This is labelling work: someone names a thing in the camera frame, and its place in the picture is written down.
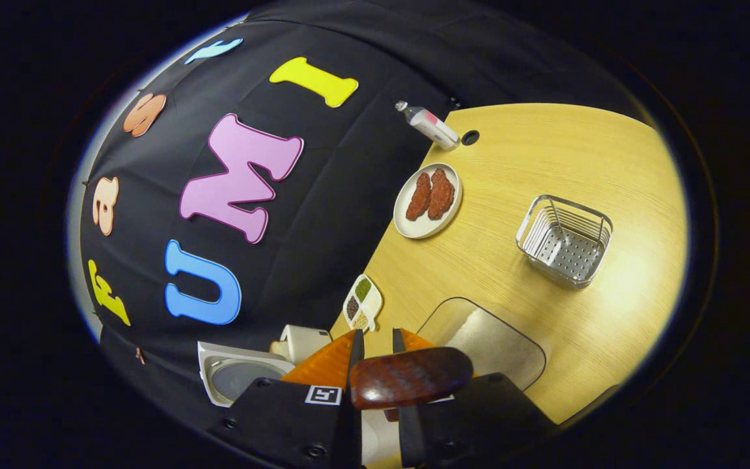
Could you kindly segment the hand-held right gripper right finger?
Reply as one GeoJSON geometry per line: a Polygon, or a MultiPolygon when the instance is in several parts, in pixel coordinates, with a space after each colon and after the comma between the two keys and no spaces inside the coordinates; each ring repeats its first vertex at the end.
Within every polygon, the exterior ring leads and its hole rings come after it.
{"type": "Polygon", "coordinates": [[[462,350],[425,345],[396,328],[393,352],[409,375],[392,409],[405,467],[485,468],[554,431],[551,419],[506,375],[477,372],[462,350]]]}

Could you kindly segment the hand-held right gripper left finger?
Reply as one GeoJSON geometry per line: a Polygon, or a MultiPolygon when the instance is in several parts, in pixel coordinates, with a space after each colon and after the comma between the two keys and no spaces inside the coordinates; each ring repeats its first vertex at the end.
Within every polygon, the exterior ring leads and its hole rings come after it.
{"type": "Polygon", "coordinates": [[[264,468],[361,468],[362,416],[349,383],[259,378],[209,427],[224,448],[264,468]]]}

